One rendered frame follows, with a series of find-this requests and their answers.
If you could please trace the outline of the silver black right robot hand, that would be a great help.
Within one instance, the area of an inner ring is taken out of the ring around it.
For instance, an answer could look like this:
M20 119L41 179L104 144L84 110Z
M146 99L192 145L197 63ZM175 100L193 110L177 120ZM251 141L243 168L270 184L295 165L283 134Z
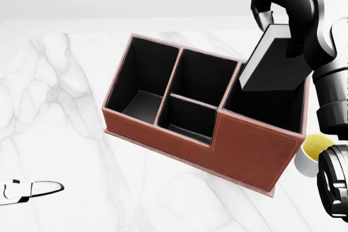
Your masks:
M318 77L347 68L339 53L333 25L345 15L346 0L251 0L251 10L261 30L273 23L271 5L284 7L289 18L291 38L287 57L300 54Z

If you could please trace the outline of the black book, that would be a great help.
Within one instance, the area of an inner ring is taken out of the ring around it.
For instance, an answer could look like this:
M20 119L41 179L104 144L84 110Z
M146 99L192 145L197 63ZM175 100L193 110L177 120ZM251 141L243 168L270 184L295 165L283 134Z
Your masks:
M287 24L271 24L260 38L240 77L243 91L284 91L297 88L312 72L303 55L287 58Z

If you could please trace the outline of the red-brown desk caddy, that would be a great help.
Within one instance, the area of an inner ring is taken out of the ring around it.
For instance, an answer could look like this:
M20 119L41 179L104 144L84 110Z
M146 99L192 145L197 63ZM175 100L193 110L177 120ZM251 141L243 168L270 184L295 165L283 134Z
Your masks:
M133 34L102 106L106 132L273 196L306 137L309 80L242 92L244 66Z

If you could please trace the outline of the white mug yellow inside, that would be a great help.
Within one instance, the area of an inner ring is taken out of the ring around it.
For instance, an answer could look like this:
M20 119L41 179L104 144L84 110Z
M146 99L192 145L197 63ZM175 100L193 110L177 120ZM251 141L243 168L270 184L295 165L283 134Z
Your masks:
M296 169L306 177L315 178L319 171L319 154L332 145L336 143L325 135L308 134L295 155Z

